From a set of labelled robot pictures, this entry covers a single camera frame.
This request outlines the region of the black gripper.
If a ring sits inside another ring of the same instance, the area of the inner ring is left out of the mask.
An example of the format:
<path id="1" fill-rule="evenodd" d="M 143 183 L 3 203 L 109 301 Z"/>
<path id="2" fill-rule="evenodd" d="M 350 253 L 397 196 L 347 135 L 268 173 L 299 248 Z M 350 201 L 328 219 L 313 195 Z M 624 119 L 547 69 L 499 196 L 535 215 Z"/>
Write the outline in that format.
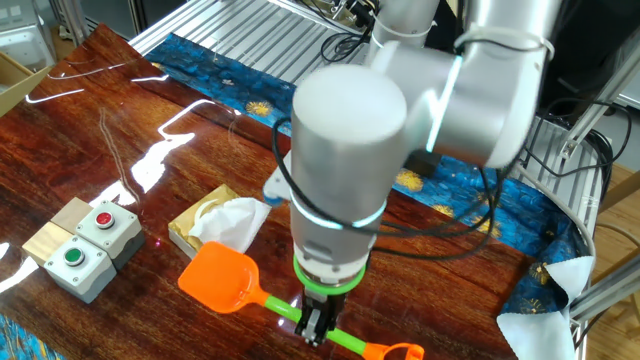
<path id="1" fill-rule="evenodd" d="M 304 289 L 302 312 L 295 333 L 309 345 L 322 345 L 344 310 L 346 294 L 327 295 Z"/>

